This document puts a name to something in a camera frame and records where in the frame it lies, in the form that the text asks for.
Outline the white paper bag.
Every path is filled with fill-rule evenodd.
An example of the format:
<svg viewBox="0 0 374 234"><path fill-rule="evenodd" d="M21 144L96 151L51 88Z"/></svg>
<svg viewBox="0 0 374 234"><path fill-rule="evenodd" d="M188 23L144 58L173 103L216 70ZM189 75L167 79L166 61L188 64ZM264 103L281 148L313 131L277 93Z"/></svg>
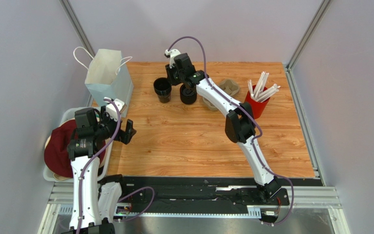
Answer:
<svg viewBox="0 0 374 234"><path fill-rule="evenodd" d="M88 66L76 57L75 53L78 49L84 50L91 58ZM112 49L99 49L96 55L92 56L81 46L74 49L73 56L87 70L85 85L96 104L99 107L107 105L104 98L119 99L126 106L121 116L126 117L134 90L127 68L127 62L132 57L123 57L121 51Z"/></svg>

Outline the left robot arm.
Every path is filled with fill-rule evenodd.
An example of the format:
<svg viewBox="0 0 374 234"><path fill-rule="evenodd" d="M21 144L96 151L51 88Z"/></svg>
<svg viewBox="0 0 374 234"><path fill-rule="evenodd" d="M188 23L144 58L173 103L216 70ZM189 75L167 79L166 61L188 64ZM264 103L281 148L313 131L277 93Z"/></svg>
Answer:
<svg viewBox="0 0 374 234"><path fill-rule="evenodd" d="M136 134L127 119L121 130L120 112L102 106L75 111L76 128L67 146L73 172L73 212L69 234L113 234L113 215L122 195L122 175L98 180L100 155L113 141L128 144Z"/></svg>

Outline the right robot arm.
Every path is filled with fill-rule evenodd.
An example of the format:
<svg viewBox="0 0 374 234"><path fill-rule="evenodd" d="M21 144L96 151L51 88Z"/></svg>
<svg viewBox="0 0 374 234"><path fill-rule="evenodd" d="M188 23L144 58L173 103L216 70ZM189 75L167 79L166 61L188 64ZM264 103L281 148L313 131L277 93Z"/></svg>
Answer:
<svg viewBox="0 0 374 234"><path fill-rule="evenodd" d="M263 203L276 201L281 204L291 203L286 190L278 182L257 143L257 125L253 118L252 108L248 102L239 102L218 87L206 72L196 70L188 54L174 49L165 51L169 59L166 65L169 84L181 84L180 99L184 104L193 104L197 95L206 98L225 117L225 134L236 143L244 153L257 184L256 196Z"/></svg>

